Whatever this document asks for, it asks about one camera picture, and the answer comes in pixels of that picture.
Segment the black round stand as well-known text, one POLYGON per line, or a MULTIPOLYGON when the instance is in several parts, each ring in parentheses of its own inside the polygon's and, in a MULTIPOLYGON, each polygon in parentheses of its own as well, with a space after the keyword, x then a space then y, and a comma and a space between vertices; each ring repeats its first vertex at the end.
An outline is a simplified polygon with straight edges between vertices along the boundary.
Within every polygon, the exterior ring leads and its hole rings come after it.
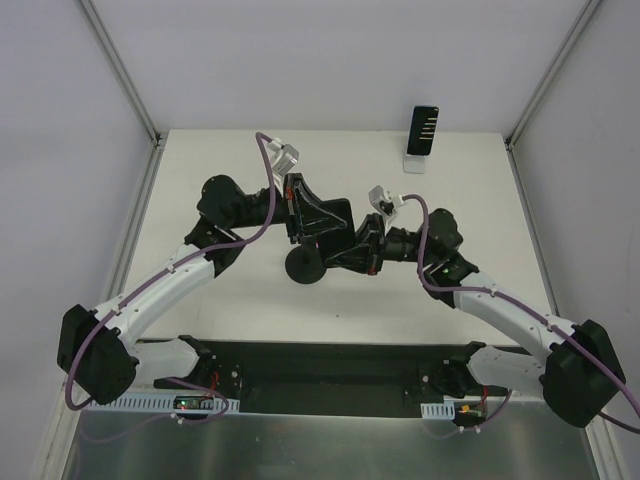
POLYGON ((292 281, 301 285, 320 281, 326 274, 326 267, 316 243, 303 242, 292 249, 285 259, 285 271, 292 281))

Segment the white phone stand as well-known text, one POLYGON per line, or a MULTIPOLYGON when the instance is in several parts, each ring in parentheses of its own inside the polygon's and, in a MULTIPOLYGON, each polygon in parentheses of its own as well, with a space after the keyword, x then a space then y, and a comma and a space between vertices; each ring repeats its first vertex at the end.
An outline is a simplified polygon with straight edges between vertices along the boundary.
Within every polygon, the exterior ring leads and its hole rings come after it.
POLYGON ((407 174, 424 174, 426 171, 425 155, 406 153, 403 158, 403 172, 407 174))

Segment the blue edged black phone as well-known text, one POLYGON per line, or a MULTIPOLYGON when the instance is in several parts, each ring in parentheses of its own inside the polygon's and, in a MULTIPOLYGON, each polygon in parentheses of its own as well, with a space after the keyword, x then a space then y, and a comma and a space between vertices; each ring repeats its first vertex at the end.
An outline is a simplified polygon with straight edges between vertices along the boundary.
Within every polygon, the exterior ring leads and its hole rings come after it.
POLYGON ((434 143, 439 108, 435 106, 415 106, 407 141, 406 154, 429 156, 434 143))

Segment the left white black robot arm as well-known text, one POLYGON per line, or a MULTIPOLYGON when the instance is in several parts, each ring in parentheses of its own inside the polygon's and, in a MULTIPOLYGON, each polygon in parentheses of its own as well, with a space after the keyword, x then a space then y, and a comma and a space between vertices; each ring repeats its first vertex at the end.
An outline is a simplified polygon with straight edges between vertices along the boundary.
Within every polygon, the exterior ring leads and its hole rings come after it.
POLYGON ((235 262, 247 244, 236 229, 283 224, 293 243, 354 232, 349 200, 320 199, 299 173, 252 195, 231 177, 214 176, 202 187, 197 211, 192 231, 156 272, 97 307, 76 305, 64 314, 57 363, 67 384, 79 385, 90 400, 106 405, 133 385, 165 387, 176 379, 191 389, 213 384, 213 355, 200 341, 139 340, 175 303, 235 262))

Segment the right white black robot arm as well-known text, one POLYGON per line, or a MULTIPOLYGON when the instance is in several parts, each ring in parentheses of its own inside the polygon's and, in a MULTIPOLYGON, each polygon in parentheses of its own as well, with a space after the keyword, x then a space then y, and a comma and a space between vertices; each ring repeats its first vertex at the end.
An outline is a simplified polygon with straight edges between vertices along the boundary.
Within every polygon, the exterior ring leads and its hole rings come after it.
POLYGON ((523 353, 471 342, 429 374, 431 387, 461 399, 482 386, 543 399, 566 423, 584 427, 619 393, 626 377, 608 333, 587 320, 575 324, 541 312, 505 292, 458 251, 462 236, 445 209, 416 232, 384 226, 379 214, 360 227, 345 222, 316 245, 326 268, 377 274, 384 262, 413 262, 428 294, 472 315, 515 341, 523 353))

